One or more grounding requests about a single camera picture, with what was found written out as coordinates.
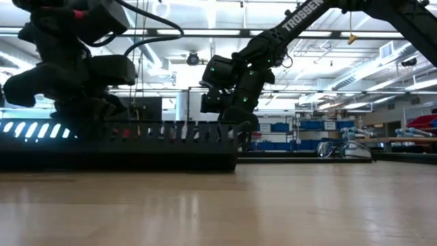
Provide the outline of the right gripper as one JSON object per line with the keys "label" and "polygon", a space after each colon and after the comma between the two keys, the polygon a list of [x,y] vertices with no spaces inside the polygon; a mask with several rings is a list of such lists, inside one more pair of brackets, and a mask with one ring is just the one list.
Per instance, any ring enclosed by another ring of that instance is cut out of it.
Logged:
{"label": "right gripper", "polygon": [[219,122],[243,124],[245,129],[238,133],[241,150],[252,150],[252,132],[257,129],[259,121],[253,110],[257,99],[238,92],[226,93],[219,89],[209,89],[201,95],[202,113],[217,113]]}

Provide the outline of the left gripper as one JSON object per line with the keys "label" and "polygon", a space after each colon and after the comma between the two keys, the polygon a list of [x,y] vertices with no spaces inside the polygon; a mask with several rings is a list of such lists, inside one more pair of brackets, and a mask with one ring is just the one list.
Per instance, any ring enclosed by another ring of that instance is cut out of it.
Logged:
{"label": "left gripper", "polygon": [[108,87],[134,85],[135,80],[135,65],[129,58],[95,56],[71,66],[41,63],[10,77],[3,86],[3,94],[9,103],[23,107],[34,106],[37,94],[48,96],[56,100],[53,119],[88,118],[89,102],[93,113],[106,119],[126,111],[124,101],[109,94]]}

